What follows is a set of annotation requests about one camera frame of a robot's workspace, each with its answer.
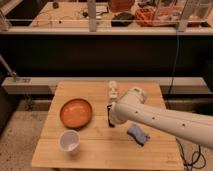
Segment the orange object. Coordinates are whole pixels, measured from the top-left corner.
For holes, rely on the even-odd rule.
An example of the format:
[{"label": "orange object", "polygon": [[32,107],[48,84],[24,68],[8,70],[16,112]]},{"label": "orange object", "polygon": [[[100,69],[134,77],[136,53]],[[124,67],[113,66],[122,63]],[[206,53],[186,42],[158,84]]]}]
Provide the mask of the orange object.
[{"label": "orange object", "polygon": [[69,128],[80,128],[92,118],[92,107],[84,99],[72,99],[60,111],[62,123]]},{"label": "orange object", "polygon": [[140,26],[152,26],[152,18],[154,10],[152,8],[137,9],[135,12],[135,20]]},{"label": "orange object", "polygon": [[135,0],[109,0],[109,9],[112,12],[124,12],[131,9]]}]

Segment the cup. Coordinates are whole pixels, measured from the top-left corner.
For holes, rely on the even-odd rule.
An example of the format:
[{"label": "cup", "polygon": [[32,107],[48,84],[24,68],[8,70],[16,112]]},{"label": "cup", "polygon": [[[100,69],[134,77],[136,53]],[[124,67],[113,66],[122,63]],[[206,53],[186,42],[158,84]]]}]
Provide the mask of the cup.
[{"label": "cup", "polygon": [[74,155],[78,152],[80,144],[80,136],[75,130],[67,130],[62,133],[59,145],[62,151],[69,152]]}]

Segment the concrete floor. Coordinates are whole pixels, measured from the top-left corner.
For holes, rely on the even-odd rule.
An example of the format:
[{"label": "concrete floor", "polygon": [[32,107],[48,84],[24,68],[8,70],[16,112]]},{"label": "concrete floor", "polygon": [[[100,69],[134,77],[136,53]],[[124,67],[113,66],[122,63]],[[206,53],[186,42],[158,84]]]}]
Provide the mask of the concrete floor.
[{"label": "concrete floor", "polygon": [[[0,171],[52,171],[47,168],[32,168],[31,159],[47,116],[47,107],[26,111],[23,104],[13,113],[0,137]],[[181,140],[186,158],[190,159],[197,146]],[[207,165],[201,171],[213,170],[213,151],[202,148]]]}]

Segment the tabletop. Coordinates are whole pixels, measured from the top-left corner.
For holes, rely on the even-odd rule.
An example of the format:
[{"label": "tabletop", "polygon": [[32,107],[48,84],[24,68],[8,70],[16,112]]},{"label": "tabletop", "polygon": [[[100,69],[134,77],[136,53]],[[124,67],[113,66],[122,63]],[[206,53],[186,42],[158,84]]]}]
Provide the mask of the tabletop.
[{"label": "tabletop", "polygon": [[[98,6],[108,7],[107,3],[98,2]],[[135,13],[137,6],[133,5],[130,12]],[[87,11],[87,3],[85,2],[59,2],[59,8],[54,9],[52,2],[47,2],[43,9],[30,24],[30,27],[63,27],[63,28],[88,28],[88,18],[83,16],[83,12]],[[118,13],[113,13],[108,9],[108,13],[103,13],[101,19],[97,20],[97,27],[111,28],[111,20]],[[140,28],[133,21],[128,28]]]},{"label": "tabletop", "polygon": [[[145,104],[165,108],[160,87],[156,83],[118,82],[119,96],[132,86],[146,92]],[[131,121],[115,128],[108,126],[108,89],[108,82],[60,82],[31,165],[77,169],[183,170],[174,136],[138,124],[151,137],[142,147],[126,133]],[[59,137],[67,130],[60,121],[59,113],[64,103],[75,98],[89,101],[93,117],[87,126],[78,130],[79,152],[70,155],[59,147]]]},{"label": "tabletop", "polygon": [[213,8],[212,8],[212,10],[211,10],[211,12],[210,12],[210,14],[207,18],[207,22],[208,22],[208,24],[211,25],[211,27],[213,27]]}]

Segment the blue towel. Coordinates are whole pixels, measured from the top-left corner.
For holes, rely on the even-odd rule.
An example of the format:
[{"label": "blue towel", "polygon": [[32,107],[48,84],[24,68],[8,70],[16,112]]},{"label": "blue towel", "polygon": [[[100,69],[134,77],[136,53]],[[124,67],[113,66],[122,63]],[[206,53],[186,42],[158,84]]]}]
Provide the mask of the blue towel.
[{"label": "blue towel", "polygon": [[143,132],[143,130],[136,124],[132,124],[129,127],[127,134],[132,136],[135,141],[142,146],[150,139],[150,136]]}]

